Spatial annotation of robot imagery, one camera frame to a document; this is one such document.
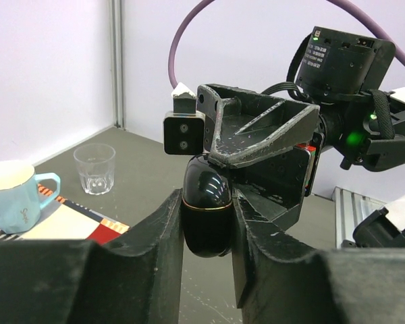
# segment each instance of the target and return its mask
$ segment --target aluminum profile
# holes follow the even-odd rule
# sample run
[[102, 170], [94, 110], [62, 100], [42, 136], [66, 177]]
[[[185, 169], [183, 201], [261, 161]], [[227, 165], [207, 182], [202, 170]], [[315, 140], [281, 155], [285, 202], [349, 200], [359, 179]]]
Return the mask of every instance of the aluminum profile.
[[376, 200], [336, 187], [333, 192], [335, 202], [335, 243], [342, 247], [344, 240], [354, 241], [354, 229], [374, 210], [380, 209], [385, 202]]

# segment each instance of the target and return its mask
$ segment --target placemat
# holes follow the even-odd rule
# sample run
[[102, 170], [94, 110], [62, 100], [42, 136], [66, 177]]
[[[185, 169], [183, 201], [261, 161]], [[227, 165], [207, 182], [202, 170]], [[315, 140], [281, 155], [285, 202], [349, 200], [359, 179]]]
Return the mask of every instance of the placemat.
[[[38, 185], [42, 201], [53, 191]], [[6, 234], [0, 229], [0, 240], [95, 240], [104, 244], [122, 235], [130, 227], [58, 196], [45, 207], [37, 224], [19, 234]]]

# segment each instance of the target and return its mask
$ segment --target mug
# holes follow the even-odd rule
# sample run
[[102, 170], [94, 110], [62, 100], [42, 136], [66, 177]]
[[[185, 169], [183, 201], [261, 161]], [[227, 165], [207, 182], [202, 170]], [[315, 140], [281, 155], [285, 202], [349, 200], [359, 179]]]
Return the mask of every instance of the mug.
[[[57, 189], [41, 202], [37, 184], [46, 179], [54, 180]], [[34, 167], [23, 161], [0, 162], [0, 229], [6, 234], [28, 231], [59, 192], [60, 178], [57, 174], [35, 174]]]

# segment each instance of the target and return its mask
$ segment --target tabletop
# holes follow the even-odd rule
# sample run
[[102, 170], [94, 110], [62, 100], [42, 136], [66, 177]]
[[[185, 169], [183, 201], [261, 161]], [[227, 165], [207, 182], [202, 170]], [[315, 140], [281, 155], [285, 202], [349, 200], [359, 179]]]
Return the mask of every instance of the tabletop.
[[[83, 191], [74, 165], [75, 148], [38, 165], [36, 172], [55, 172], [61, 178], [60, 195], [130, 226], [155, 211], [173, 189], [182, 187], [190, 157], [166, 155], [161, 143], [117, 128], [82, 144], [89, 142], [109, 144], [116, 151], [115, 183], [110, 192], [91, 196]], [[45, 185], [54, 187], [48, 182]], [[300, 221], [288, 233], [315, 248], [334, 248], [334, 209], [330, 200], [306, 198]], [[235, 305], [231, 255], [202, 259], [185, 245], [180, 323], [241, 322]]]

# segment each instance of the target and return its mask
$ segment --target drinking glass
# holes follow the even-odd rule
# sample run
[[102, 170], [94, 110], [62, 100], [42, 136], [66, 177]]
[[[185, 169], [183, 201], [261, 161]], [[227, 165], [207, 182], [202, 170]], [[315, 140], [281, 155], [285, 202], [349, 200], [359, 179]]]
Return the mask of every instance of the drinking glass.
[[87, 194], [106, 194], [114, 185], [115, 150], [106, 144], [85, 144], [74, 152], [81, 186]]

